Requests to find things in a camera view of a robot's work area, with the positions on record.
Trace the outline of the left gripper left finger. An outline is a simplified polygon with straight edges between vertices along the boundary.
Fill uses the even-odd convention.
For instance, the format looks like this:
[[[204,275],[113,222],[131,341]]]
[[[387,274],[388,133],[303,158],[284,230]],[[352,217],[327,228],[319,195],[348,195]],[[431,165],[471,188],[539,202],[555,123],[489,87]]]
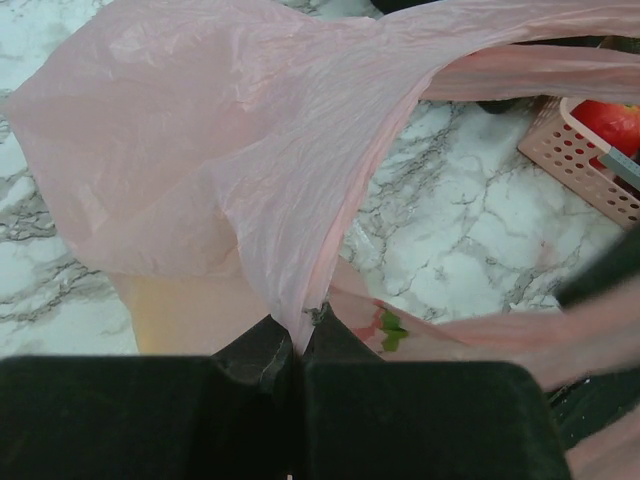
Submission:
[[[1,363],[5,479],[281,479],[293,348],[264,319],[213,355]]]

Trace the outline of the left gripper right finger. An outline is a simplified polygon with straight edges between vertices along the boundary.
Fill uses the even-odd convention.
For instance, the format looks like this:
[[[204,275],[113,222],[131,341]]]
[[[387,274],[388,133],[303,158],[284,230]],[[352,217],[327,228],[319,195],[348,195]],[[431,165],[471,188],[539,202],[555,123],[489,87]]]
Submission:
[[[309,479],[566,479],[546,398],[505,362],[385,362],[332,312],[304,361]]]

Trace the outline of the pink plastic bag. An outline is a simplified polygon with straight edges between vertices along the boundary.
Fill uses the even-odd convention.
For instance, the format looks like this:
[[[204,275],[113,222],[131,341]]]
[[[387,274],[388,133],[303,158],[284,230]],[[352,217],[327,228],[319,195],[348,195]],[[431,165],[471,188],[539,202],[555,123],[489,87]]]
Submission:
[[[545,47],[634,35],[635,1],[443,1],[324,21],[274,1],[115,1],[9,98],[9,124],[58,232],[133,296],[209,287],[224,348],[264,319],[293,357],[284,465],[305,473],[304,361],[326,312],[385,362],[505,362],[544,392],[639,357],[634,284],[564,314],[421,326],[390,352],[383,306],[338,263],[374,171],[425,93],[632,100],[635,59]],[[566,479],[635,479],[639,416],[565,452]]]

